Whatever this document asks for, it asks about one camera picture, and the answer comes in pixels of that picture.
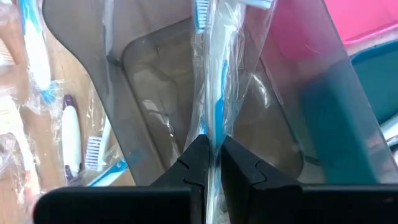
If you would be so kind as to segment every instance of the clear plastic tray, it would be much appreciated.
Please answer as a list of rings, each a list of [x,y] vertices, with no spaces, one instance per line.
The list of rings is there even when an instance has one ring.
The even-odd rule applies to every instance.
[[[191,8],[114,1],[109,50],[103,0],[44,2],[49,29],[90,74],[137,185],[152,183],[183,151],[193,103]],[[398,180],[323,1],[279,1],[255,77],[233,131],[246,148],[306,182],[323,182],[323,173],[339,183]]]

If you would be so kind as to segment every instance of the pink container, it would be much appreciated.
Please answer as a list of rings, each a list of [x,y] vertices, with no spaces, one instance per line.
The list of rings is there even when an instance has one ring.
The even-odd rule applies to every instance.
[[[398,0],[325,0],[345,45],[398,27]]]
[[[311,59],[341,47],[322,1],[279,0],[270,35],[289,60]]]

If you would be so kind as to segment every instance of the teal container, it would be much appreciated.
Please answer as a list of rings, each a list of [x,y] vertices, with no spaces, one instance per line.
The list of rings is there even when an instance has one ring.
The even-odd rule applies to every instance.
[[[379,124],[398,113],[398,41],[353,55],[351,62]]]
[[[351,63],[361,86],[347,74],[351,64],[337,62],[303,89],[303,112],[329,183],[376,184],[380,175],[370,161],[382,161],[386,152],[374,147],[369,156],[372,142],[364,136],[378,133],[368,126],[371,111],[355,110],[369,107],[356,93],[364,90],[379,124],[398,113],[398,41],[359,52]]]

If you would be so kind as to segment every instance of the plastic wrapper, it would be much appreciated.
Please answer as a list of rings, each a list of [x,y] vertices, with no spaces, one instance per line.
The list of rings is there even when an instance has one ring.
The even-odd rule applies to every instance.
[[[45,110],[56,100],[58,88],[57,83],[52,81],[40,4],[40,1],[19,1],[30,83],[41,96],[39,99],[30,98],[29,104],[37,112]]]
[[[88,90],[88,99],[85,101],[87,104],[84,106],[80,105],[80,108],[86,113],[84,117],[78,119],[84,127],[81,129],[81,134],[79,136],[71,136],[71,138],[65,136],[70,133],[71,130],[73,132],[73,125],[70,124],[73,121],[68,121],[70,112],[67,111],[68,109],[65,107],[65,99],[63,122],[60,124],[62,126],[61,137],[63,141],[67,141],[68,139],[69,141],[66,143],[63,142],[63,147],[60,149],[61,151],[59,153],[60,159],[63,161],[62,169],[63,172],[65,172],[65,185],[91,187],[111,184],[117,177],[123,174],[128,167],[113,137],[110,123],[93,84],[91,83],[90,89]],[[79,141],[82,146],[82,149],[80,149],[81,155],[77,155],[75,159],[71,158],[76,157],[76,154],[71,150],[76,149],[76,147],[73,147],[72,144],[69,143],[71,141]],[[70,169],[72,172],[71,179],[68,176],[67,169]]]
[[[123,154],[117,144],[105,153],[104,160],[106,161],[106,165],[103,171],[98,172],[96,170],[84,169],[69,183],[69,186],[107,187],[128,170],[126,161],[123,159]]]
[[[185,141],[186,149],[199,134],[206,133],[205,123],[205,67],[203,38],[206,27],[207,10],[209,1],[193,1],[193,31],[191,35],[192,45],[192,69],[194,79],[194,96],[196,100],[192,108],[191,125]]]
[[[25,49],[18,8],[10,0],[0,1],[0,74],[25,62]]]
[[[8,163],[15,166],[12,178],[16,185],[18,202],[28,213],[42,193],[35,142],[25,133],[25,125],[20,114],[21,105],[17,102],[15,88],[0,91],[1,129],[0,145],[2,153],[7,154]]]
[[[264,45],[276,1],[210,1],[203,37],[204,86],[196,88],[196,107],[204,102],[204,113],[194,110],[193,119],[204,116],[212,151],[209,169],[206,222],[223,222],[220,147],[233,125]],[[201,80],[195,74],[195,86]],[[192,123],[201,126],[201,122]]]

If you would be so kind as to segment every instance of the wooden table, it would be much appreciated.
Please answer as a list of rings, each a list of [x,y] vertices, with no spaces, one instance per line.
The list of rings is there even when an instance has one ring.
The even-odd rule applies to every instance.
[[[63,87],[63,90],[59,93],[60,96],[62,97],[63,94],[67,93],[72,94],[78,105],[81,142],[83,149],[85,149],[87,137],[93,133],[92,127],[86,127],[86,124],[89,123],[87,111],[90,102],[89,94],[90,90],[92,90],[91,79],[78,60],[50,32],[47,32],[47,44],[53,77],[56,80],[63,80],[63,83],[60,84]],[[29,81],[25,66],[16,66],[5,75],[2,75],[0,77],[0,91],[3,85],[17,86],[19,92],[17,98],[26,100],[29,95],[26,91],[29,89]],[[34,142],[34,150],[37,153],[38,163],[40,164],[38,170],[43,191],[47,192],[65,185],[63,164],[58,159],[60,147],[54,145],[53,122],[50,114],[46,111],[41,112],[41,114],[35,114],[28,107],[22,106],[21,116],[24,120],[25,132]],[[21,223],[26,218],[25,209],[18,204],[16,191],[21,186],[15,181],[17,170],[15,166],[12,166],[3,177],[0,177],[0,224]],[[134,181],[130,172],[125,172],[113,185],[133,184]]]

